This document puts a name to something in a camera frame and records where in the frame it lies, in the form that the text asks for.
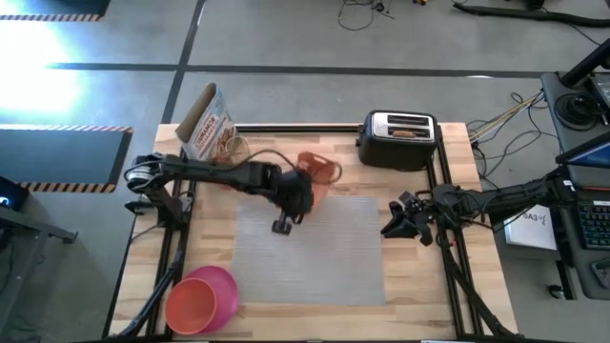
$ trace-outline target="gray mat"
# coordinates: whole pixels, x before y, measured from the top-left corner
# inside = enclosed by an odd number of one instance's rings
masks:
[[[237,207],[233,272],[240,301],[385,304],[374,198],[328,197],[289,236],[271,232],[278,214],[260,199]]]

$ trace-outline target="keyboard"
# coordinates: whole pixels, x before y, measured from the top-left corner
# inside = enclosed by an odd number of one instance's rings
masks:
[[[584,248],[610,250],[610,202],[580,201],[578,208]]]

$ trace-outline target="desk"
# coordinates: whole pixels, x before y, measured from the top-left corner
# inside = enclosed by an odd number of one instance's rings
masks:
[[[479,189],[475,160],[464,124],[441,124],[441,127],[454,183],[465,189]],[[179,153],[180,143],[173,133],[175,128],[176,125],[159,127],[154,143],[155,151]],[[296,154],[300,151],[313,151],[341,163],[343,177],[331,187],[329,195],[375,197],[379,210],[379,228],[390,219],[389,201],[397,199],[404,191],[415,192],[429,188],[426,171],[399,172],[363,166],[357,158],[354,133],[246,133],[244,136],[251,151],[275,149],[292,160],[296,159]],[[264,155],[263,158],[282,164],[273,155]],[[440,180],[440,168],[436,170],[437,179]],[[197,185],[184,274],[207,264],[231,268],[236,233],[235,206],[246,196],[223,190],[218,185]],[[147,229],[155,220],[155,215],[138,217],[133,234]],[[471,227],[464,235],[472,275],[479,294],[500,321],[515,332],[515,318],[492,232],[482,227]],[[141,236],[131,245],[112,311],[110,334],[119,333],[124,329],[151,294],[162,238],[162,230],[153,231]],[[222,331],[197,338],[455,338],[447,283],[438,246],[433,244],[424,247],[418,240],[413,239],[386,239],[382,243],[382,254],[386,293],[384,306],[245,303],[241,304],[237,316]],[[464,320],[467,321],[469,316],[465,297],[462,295],[460,299]],[[193,339],[181,336],[176,338]]]

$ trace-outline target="pink bowl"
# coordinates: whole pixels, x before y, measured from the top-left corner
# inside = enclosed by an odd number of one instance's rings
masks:
[[[189,273],[185,279],[197,278],[207,282],[216,295],[216,313],[201,333],[222,329],[237,313],[239,294],[237,282],[229,271],[217,266],[205,266]]]

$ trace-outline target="paper sign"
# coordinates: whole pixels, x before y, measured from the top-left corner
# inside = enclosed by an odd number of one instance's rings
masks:
[[[548,208],[536,205],[517,220],[514,217],[504,223],[510,223],[504,228],[506,243],[526,247],[556,250],[555,235],[551,212]]]

